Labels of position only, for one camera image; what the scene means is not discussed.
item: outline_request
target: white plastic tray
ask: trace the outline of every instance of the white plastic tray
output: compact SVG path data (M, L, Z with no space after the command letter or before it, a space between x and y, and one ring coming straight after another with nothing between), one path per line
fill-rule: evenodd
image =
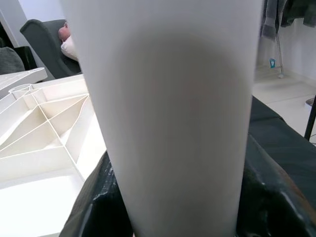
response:
M58 236L106 146L83 76L0 100L0 237Z
M0 75L0 98L7 95L9 89L26 83L35 83L47 78L45 68Z

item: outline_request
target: black stand leg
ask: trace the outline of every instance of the black stand leg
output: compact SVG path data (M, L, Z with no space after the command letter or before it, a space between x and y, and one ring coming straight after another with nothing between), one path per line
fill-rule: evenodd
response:
M304 135L304 137L305 137L308 141L309 141L310 138L311 138L311 134L312 134L312 129L313 129L313 126L314 126L315 118L316 118L316 96L315 96L315 98L314 98L314 102L313 102L311 114L310 114L310 117L309 117L309 119L308 119L306 131L305 131L305 135Z

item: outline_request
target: cushion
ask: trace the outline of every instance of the cushion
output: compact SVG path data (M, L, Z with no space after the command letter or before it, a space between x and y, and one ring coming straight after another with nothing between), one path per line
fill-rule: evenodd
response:
M78 61L77 53L75 49L75 45L73 42L72 36L69 36L68 39L66 39L65 42L60 46L62 53L75 61Z
M60 28L58 31L58 37L62 42L64 42L66 41L66 39L69 38L69 36L70 36L70 31L69 31L67 22L65 22L64 27Z

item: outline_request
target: white paper roll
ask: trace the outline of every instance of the white paper roll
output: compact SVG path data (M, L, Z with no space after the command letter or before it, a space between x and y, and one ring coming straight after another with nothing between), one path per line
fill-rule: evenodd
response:
M261 3L62 1L137 237L232 237Z

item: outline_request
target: tile floor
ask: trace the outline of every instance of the tile floor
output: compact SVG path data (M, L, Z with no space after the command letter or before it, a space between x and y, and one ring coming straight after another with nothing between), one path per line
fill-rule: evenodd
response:
M258 67L253 86L253 95L280 114L286 123L304 136L310 107L305 101L315 96L316 87L306 82L285 76L278 78L279 70ZM316 134L316 125L312 135Z

